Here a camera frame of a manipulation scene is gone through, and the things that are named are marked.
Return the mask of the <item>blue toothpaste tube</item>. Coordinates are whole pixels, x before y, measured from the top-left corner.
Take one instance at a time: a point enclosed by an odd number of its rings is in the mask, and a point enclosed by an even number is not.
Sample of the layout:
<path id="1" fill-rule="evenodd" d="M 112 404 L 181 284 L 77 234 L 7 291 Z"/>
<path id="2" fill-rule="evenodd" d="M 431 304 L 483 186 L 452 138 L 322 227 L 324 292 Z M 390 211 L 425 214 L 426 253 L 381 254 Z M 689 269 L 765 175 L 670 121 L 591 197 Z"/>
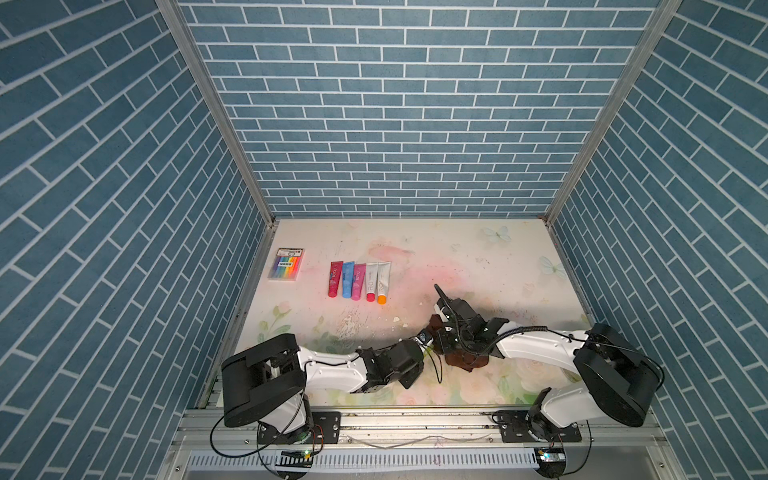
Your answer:
<path id="1" fill-rule="evenodd" d="M 352 285 L 354 281 L 354 262 L 344 262 L 342 265 L 341 287 L 342 297 L 350 299 L 352 297 Z"/>

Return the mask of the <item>white pink-capped toothpaste tube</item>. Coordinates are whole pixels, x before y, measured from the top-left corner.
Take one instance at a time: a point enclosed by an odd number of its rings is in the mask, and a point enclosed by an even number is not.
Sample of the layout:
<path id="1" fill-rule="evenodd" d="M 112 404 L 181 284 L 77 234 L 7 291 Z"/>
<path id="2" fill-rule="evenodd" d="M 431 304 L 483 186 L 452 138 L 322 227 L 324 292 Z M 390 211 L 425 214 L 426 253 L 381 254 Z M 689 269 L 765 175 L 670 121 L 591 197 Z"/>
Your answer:
<path id="1" fill-rule="evenodd" d="M 368 302 L 376 302 L 379 264 L 377 262 L 366 264 L 365 293 Z"/>

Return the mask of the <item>brown wiping cloth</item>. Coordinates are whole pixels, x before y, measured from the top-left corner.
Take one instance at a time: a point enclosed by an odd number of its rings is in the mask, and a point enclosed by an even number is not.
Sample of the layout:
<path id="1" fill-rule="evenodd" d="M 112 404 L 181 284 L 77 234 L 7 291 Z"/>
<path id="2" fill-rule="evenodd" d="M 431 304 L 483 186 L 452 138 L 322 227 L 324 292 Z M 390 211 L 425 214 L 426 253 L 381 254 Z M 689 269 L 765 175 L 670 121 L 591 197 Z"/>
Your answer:
<path id="1" fill-rule="evenodd" d="M 426 327 L 432 339 L 435 351 L 442 355 L 450 366 L 461 368 L 467 372 L 488 365 L 488 356 L 477 356 L 466 351 L 459 343 L 455 330 L 447 326 L 441 317 L 433 314 Z"/>

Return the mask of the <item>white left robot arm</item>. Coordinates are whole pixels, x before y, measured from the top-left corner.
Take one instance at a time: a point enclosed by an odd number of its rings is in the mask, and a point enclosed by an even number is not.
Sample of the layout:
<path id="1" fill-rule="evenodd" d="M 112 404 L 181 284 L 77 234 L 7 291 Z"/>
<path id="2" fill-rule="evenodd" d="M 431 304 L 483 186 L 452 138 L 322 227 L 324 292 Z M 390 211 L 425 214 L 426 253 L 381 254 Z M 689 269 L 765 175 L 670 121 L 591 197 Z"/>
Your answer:
<path id="1" fill-rule="evenodd" d="M 259 422 L 291 435 L 309 426 L 309 392 L 367 394 L 391 383 L 408 389 L 424 370 L 424 355 L 425 347 L 415 339 L 330 354 L 299 346 L 293 334 L 280 334 L 222 363 L 224 425 Z"/>

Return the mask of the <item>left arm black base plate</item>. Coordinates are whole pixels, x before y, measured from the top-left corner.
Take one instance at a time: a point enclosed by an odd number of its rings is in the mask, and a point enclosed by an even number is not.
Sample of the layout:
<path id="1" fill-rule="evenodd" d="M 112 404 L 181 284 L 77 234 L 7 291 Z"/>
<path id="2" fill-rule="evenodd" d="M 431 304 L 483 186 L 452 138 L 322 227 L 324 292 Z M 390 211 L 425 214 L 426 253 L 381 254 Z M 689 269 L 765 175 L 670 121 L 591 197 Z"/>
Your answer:
<path id="1" fill-rule="evenodd" d="M 309 414 L 298 429 L 282 433 L 273 426 L 261 424 L 258 430 L 258 443 L 263 445 L 311 444 L 315 439 L 320 444 L 337 444 L 339 440 L 342 415 L 339 411 L 320 411 Z"/>

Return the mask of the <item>magenta toothpaste tube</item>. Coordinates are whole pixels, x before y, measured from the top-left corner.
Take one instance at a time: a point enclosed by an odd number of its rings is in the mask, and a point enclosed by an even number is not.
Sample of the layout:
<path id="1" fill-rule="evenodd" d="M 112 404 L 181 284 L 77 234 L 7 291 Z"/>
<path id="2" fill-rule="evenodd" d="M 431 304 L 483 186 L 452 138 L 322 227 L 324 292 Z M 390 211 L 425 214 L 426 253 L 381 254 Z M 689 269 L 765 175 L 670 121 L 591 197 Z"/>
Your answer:
<path id="1" fill-rule="evenodd" d="M 359 301 L 362 298 L 366 277 L 366 267 L 367 265 L 365 263 L 356 263 L 354 265 L 351 289 L 351 299 L 354 301 Z"/>

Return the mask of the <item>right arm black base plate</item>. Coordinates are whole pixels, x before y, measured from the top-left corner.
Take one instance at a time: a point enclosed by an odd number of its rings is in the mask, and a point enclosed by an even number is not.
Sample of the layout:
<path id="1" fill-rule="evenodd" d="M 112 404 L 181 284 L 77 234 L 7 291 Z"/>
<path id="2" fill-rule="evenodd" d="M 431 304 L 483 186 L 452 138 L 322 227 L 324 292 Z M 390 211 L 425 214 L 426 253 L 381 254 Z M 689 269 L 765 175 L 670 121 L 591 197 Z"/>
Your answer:
<path id="1" fill-rule="evenodd" d="M 565 428 L 550 424 L 543 416 L 533 420 L 523 410 L 501 410 L 491 415 L 497 425 L 502 442 L 511 443 L 579 443 L 581 432 L 576 424 Z"/>

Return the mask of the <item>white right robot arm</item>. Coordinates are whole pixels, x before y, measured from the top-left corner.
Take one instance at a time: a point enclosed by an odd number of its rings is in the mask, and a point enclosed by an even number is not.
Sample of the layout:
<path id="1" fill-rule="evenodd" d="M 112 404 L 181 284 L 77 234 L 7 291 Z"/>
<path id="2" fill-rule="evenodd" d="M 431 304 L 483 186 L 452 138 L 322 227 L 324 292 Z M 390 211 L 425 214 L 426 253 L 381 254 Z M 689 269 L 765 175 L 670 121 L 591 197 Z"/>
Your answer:
<path id="1" fill-rule="evenodd" d="M 606 324 L 558 331 L 505 318 L 486 320 L 465 300 L 446 296 L 437 300 L 434 310 L 429 334 L 452 366 L 471 372 L 491 358 L 525 360 L 576 376 L 562 387 L 544 385 L 533 401 L 526 422 L 541 438 L 602 417 L 640 427 L 666 379 L 655 360 Z"/>

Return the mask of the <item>red toothpaste tube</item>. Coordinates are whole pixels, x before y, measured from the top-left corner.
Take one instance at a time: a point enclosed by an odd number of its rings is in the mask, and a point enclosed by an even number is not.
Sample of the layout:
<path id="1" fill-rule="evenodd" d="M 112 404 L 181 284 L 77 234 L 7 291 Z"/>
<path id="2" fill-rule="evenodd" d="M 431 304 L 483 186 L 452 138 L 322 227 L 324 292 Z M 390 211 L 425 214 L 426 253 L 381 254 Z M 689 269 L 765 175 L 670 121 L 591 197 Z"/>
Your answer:
<path id="1" fill-rule="evenodd" d="M 341 283 L 343 270 L 343 261 L 333 261 L 330 264 L 329 278 L 328 278 L 328 297 L 335 298 L 338 295 L 339 285 Z"/>

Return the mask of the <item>white orange-capped toothpaste tube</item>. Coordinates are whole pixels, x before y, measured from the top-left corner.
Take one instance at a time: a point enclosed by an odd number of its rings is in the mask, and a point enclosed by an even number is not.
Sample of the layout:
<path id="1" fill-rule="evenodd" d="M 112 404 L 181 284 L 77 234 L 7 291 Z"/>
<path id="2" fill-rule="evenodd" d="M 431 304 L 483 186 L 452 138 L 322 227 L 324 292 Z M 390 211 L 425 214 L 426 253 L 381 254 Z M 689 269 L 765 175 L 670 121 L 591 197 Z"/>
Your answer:
<path id="1" fill-rule="evenodd" d="M 387 302 L 387 297 L 388 297 L 389 287 L 390 287 L 390 272 L 391 272 L 390 262 L 382 262 L 378 264 L 376 301 L 378 304 L 381 304 L 381 305 Z"/>

